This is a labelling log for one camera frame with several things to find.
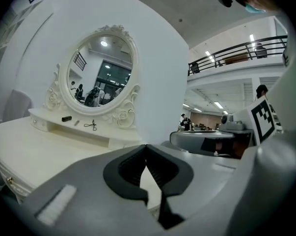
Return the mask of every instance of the mirror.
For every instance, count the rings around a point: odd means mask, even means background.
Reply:
[[[133,68],[128,44],[115,35],[95,36],[73,54],[67,85],[72,97],[87,107],[113,101],[127,85]]]

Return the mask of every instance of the fluorescent light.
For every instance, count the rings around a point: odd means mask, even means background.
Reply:
[[[249,35],[249,37],[250,37],[251,42],[255,41],[253,34]]]
[[[215,104],[216,104],[219,108],[223,109],[223,107],[221,106],[221,104],[218,103],[217,101],[215,102]]]
[[[211,56],[211,54],[208,51],[206,51],[206,55],[209,56],[209,59],[211,59],[211,62],[215,62],[215,60],[213,59],[213,57]]]

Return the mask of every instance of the white vanity table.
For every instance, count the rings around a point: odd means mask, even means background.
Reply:
[[[102,35],[121,38],[129,46],[133,68],[127,85],[118,97],[103,106],[88,107],[70,93],[67,87],[68,67],[85,42],[94,38],[100,41]],[[19,203],[35,188],[76,161],[145,143],[134,126],[139,63],[132,38],[122,26],[106,26],[87,36],[71,50],[74,51],[64,65],[57,65],[59,71],[47,91],[43,108],[30,109],[30,117],[0,124],[0,174]],[[62,117],[66,116],[72,116],[72,119],[62,122]],[[96,130],[92,125],[86,126],[92,120],[96,123]],[[143,188],[158,190],[147,171],[142,178],[146,180]],[[151,207],[161,199],[155,192],[153,195],[157,201]]]

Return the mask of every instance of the drawer handle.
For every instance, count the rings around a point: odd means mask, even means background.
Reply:
[[[7,182],[9,182],[10,184],[12,184],[12,177],[8,177],[7,178]]]

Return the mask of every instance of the white column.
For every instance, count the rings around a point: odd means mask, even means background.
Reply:
[[[253,100],[255,100],[256,96],[257,96],[256,89],[258,86],[260,86],[260,78],[259,77],[252,77],[251,82],[252,82],[252,96],[253,96]]]

